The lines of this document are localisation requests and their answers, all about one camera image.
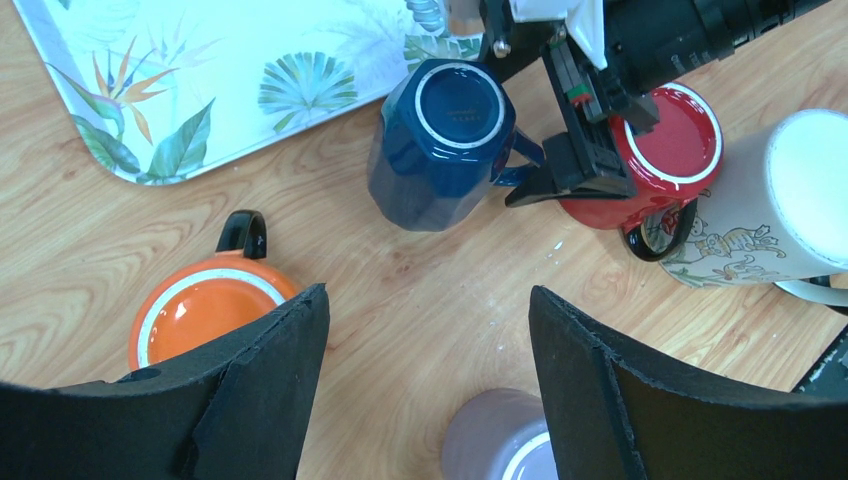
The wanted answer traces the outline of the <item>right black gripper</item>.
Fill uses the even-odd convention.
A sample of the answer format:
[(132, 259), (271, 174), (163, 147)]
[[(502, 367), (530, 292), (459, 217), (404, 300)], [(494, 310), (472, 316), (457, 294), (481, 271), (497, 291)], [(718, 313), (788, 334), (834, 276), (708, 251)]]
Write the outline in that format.
[(544, 163), (505, 198), (626, 200), (637, 187), (609, 118), (654, 126), (650, 93), (820, 7), (818, 1), (604, 1), (605, 55), (597, 70), (563, 27), (519, 23), (510, 1), (483, 1), (481, 61), (505, 81), (542, 59), (565, 130), (542, 141)]

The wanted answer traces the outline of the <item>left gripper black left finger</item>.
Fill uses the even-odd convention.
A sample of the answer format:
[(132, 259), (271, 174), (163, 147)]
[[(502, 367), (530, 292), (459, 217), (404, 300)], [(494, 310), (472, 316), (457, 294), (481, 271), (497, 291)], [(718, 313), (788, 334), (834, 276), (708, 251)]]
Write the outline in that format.
[(118, 381), (1, 387), (5, 479), (293, 479), (330, 326), (315, 284)]

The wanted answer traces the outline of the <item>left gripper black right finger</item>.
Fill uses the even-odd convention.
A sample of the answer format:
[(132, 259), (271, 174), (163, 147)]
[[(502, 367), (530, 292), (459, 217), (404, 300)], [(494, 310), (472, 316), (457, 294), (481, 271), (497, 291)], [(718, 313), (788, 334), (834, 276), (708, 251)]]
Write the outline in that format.
[(847, 402), (682, 362), (536, 286), (529, 332), (562, 479), (843, 479)]

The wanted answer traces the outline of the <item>orange mug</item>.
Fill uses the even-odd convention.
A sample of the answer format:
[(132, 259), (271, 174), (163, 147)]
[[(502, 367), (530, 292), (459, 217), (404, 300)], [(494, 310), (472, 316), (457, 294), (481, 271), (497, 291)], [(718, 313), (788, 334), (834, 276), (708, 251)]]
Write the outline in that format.
[(232, 212), (214, 255), (171, 274), (142, 303), (128, 340), (130, 368), (186, 353), (294, 298), (301, 287), (267, 265), (267, 253), (264, 216)]

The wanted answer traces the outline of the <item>blue mug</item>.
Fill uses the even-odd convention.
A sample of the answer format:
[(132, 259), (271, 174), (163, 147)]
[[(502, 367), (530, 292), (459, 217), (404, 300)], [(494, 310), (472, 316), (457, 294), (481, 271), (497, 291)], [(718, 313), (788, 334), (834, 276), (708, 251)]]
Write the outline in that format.
[(488, 67), (430, 59), (381, 107), (367, 186), (389, 222), (438, 232), (466, 218), (491, 188), (516, 187), (544, 163)]

